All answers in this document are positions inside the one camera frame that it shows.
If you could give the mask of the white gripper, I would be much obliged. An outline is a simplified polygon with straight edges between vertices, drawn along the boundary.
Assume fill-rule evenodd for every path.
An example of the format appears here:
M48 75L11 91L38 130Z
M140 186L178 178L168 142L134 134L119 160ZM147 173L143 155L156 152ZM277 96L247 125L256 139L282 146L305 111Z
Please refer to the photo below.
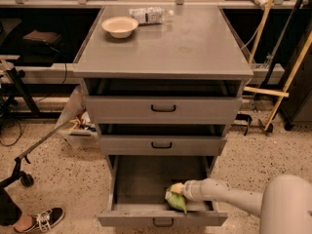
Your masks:
M173 184L170 191L179 195L183 194L191 201L204 201L203 185L203 180L187 180L184 185L181 182Z

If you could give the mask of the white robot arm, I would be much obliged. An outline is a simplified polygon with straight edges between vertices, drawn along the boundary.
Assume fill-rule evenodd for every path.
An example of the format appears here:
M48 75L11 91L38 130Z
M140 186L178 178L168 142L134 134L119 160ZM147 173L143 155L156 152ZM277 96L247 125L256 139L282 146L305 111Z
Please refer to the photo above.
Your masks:
M259 234L312 234L312 184L296 175L276 176L263 193L237 189L215 178L187 180L167 189L165 199L176 208L171 196L232 205L259 218Z

